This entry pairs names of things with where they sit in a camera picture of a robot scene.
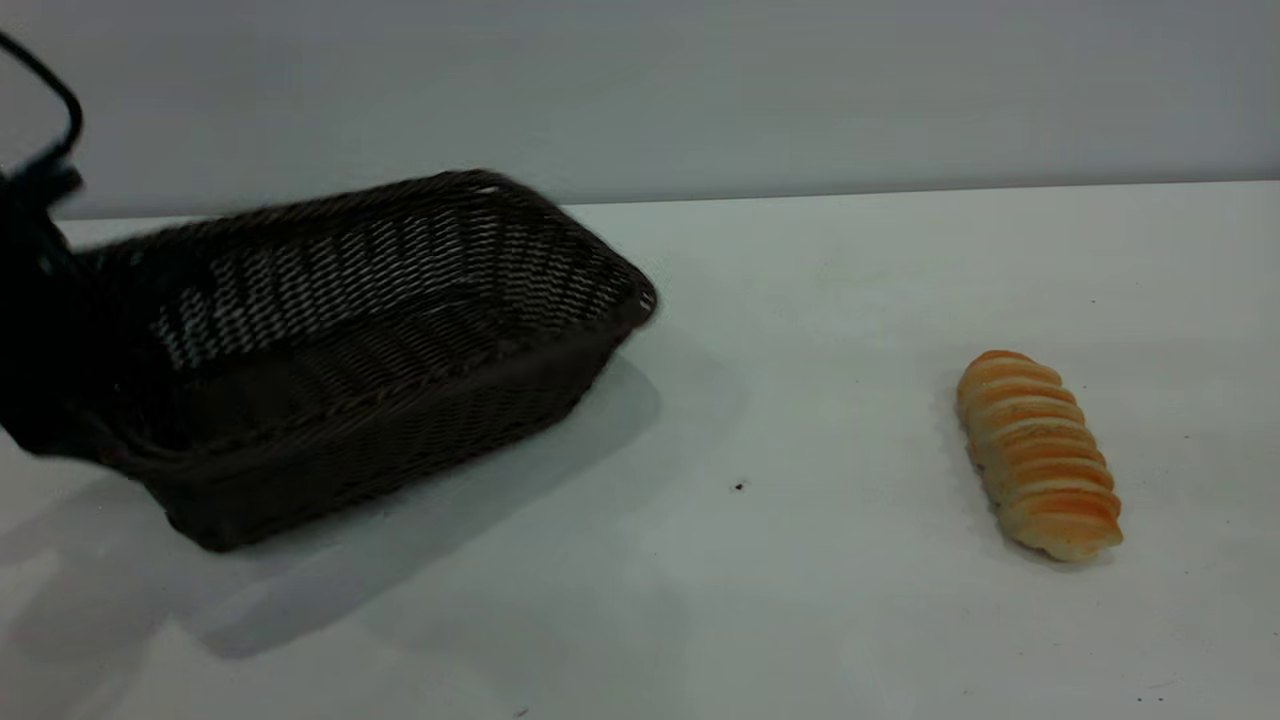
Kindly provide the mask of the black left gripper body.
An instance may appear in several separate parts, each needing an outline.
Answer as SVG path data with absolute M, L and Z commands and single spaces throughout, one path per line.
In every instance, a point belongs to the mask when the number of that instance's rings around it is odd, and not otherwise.
M 38 457 L 99 456 L 77 368 L 76 263 L 49 215 L 81 183 L 67 165 L 3 177 L 3 429 Z

